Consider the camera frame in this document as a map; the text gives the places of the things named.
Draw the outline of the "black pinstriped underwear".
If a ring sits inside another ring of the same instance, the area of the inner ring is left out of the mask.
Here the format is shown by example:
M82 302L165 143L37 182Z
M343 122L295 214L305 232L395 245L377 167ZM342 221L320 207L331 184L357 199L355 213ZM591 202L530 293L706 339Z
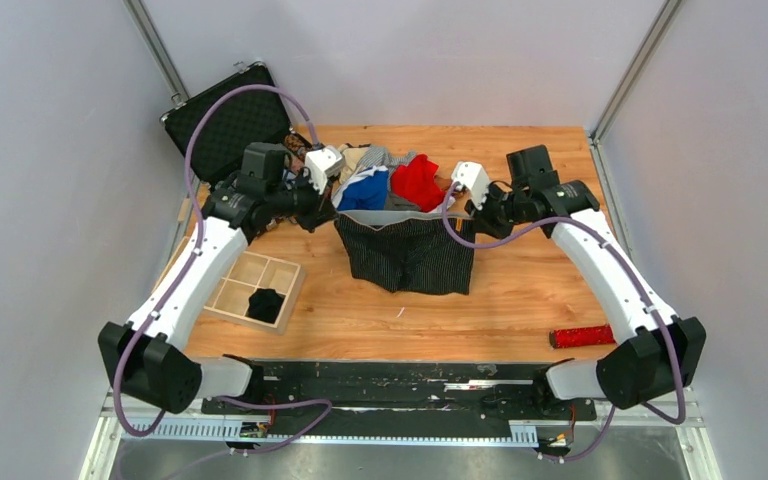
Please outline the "black pinstriped underwear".
M437 213L353 210L339 213L335 229L353 278L390 293L470 293L475 251L473 222Z

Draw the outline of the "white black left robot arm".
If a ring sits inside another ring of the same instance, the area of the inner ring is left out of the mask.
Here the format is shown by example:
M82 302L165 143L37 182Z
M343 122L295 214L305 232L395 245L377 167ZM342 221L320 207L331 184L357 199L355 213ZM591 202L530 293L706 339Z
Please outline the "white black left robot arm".
M284 179L288 151L277 144L249 145L239 170L207 197L194 236L150 297L122 324L102 327L98 345L114 390L164 413L178 414L199 398L227 395L243 413L258 411L266 386L238 358L193 360L184 349L207 301L246 248L280 218L293 217L313 231L334 209L330 187L344 165L333 146L305 155L301 171Z

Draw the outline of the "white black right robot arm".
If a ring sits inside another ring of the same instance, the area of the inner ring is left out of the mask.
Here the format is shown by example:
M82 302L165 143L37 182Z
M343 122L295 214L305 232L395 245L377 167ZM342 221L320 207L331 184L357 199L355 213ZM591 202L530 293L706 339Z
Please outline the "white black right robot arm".
M466 190L466 211L480 233L501 246L540 229L572 261L605 312L616 343L598 360L567 360L539 374L531 403L556 417L574 399L603 399L618 409L649 406L693 380L706 330L681 317L648 284L622 250L590 188L563 181L544 145L508 154L511 180L493 181L475 162L460 162L451 180Z

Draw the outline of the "brown underwear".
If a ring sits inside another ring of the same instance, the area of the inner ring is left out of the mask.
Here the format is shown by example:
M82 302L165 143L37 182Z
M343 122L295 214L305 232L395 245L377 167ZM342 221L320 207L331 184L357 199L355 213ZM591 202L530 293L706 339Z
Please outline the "brown underwear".
M449 187L449 190L451 191L451 194L454 197L456 197L456 198L463 197L464 195L466 195L469 192L468 187L465 184L463 184L462 182L457 181L457 180L452 180L451 181L451 185Z

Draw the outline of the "beige underwear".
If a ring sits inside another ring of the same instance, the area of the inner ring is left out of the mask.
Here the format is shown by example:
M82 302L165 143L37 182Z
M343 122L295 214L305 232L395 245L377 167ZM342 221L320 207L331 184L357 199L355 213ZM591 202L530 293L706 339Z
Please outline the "beige underwear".
M349 144L343 144L338 147L338 151L344 158L344 165L340 172L340 181L346 181L352 173L357 169L358 163L362 157L366 154L369 146L350 146Z

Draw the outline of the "blue underwear white waistband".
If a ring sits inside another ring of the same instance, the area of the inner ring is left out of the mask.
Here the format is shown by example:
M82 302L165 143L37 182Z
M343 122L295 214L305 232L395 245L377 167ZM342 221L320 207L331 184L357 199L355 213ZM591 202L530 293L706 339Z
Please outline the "blue underwear white waistband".
M382 210L388 198L389 172L386 167L370 167L351 176L333 195L338 211Z

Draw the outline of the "grey striped underwear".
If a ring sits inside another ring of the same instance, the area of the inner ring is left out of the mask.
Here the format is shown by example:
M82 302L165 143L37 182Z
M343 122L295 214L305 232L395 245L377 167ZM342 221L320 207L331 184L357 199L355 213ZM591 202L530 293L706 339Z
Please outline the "grey striped underwear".
M370 146L358 160L355 172L383 166L392 173L398 167L408 165L417 155L416 151L411 150L404 155L398 156L392 154L387 147Z

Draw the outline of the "red underwear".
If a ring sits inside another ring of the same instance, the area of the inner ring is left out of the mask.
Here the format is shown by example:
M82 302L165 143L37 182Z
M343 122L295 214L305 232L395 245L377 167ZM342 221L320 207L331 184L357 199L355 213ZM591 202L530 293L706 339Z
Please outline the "red underwear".
M438 173L439 166L425 154L396 168L390 177L390 190L416 205L421 212L431 212L443 201L451 180Z

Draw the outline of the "grey-green underwear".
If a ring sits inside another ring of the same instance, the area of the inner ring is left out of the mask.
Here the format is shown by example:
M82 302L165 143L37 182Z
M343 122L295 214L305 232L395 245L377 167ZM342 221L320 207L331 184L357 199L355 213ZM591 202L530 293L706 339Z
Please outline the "grey-green underwear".
M420 212L418 205L392 192L388 193L383 209L386 211Z

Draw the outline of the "rolled black underwear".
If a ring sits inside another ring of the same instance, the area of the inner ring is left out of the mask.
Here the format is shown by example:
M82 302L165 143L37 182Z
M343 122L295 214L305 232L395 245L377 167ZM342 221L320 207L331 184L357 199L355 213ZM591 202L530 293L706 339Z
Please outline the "rolled black underwear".
M245 316L261 323L275 324L284 303L284 296L271 288L258 288L248 299Z

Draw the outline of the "black aluminium poker chip case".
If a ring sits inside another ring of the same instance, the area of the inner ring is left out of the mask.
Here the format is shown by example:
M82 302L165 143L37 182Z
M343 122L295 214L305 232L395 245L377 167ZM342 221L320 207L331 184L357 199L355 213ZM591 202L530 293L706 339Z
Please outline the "black aluminium poker chip case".
M264 63L247 65L166 112L160 122L178 150L185 153L208 109L229 91L251 84L275 84ZM190 167L200 181L215 184L240 168L244 151L253 142L281 144L289 149L294 155L294 172L303 165L304 151L312 146L294 131L280 95L251 91L226 101L211 116L198 136Z

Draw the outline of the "wooden compartment tray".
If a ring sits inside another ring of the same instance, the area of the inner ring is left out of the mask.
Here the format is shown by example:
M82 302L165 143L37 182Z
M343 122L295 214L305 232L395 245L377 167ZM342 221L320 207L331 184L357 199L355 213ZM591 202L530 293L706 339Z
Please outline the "wooden compartment tray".
M305 279L306 271L298 263L245 251L213 282L190 333L195 334L206 321L218 321L282 335L290 323ZM272 290L281 299L273 320L259 320L250 315L251 297L261 290Z

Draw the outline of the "red glitter lint roller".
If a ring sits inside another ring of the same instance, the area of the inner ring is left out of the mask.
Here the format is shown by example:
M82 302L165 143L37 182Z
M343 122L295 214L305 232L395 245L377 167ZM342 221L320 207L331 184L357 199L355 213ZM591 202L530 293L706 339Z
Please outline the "red glitter lint roller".
M610 345L615 343L609 325L563 328L551 330L548 341L554 349Z

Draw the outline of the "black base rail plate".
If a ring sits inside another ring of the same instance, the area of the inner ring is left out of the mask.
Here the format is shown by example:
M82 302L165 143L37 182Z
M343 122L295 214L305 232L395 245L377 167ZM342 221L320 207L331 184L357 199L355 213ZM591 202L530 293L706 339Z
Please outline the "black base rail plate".
M266 431L296 433L324 409L312 434L359 439L490 439L518 421L563 427L597 418L604 396L550 392L545 363L257 360L241 397L262 406Z

